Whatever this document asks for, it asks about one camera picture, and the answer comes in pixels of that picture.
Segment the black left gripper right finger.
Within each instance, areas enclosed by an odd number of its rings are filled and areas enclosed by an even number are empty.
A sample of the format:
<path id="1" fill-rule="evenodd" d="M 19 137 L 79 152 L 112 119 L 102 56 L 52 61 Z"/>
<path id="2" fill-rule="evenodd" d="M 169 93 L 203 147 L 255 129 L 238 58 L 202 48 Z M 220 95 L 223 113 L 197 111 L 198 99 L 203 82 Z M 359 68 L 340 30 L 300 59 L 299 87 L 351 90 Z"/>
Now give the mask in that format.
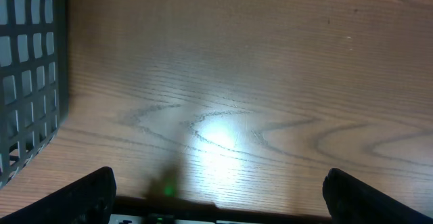
<path id="1" fill-rule="evenodd" d="M 337 168 L 329 170 L 322 193 L 333 223 L 432 224 L 432 218 Z"/>

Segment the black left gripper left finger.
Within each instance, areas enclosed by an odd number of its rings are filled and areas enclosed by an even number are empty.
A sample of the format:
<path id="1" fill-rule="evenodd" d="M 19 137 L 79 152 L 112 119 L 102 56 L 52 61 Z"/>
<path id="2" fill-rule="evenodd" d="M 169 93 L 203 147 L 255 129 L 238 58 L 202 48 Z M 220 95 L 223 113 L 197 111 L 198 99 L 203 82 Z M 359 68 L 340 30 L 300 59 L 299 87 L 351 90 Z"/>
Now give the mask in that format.
<path id="1" fill-rule="evenodd" d="M 1 224 L 108 223 L 115 197 L 114 173 L 105 166 L 2 217 Z"/>

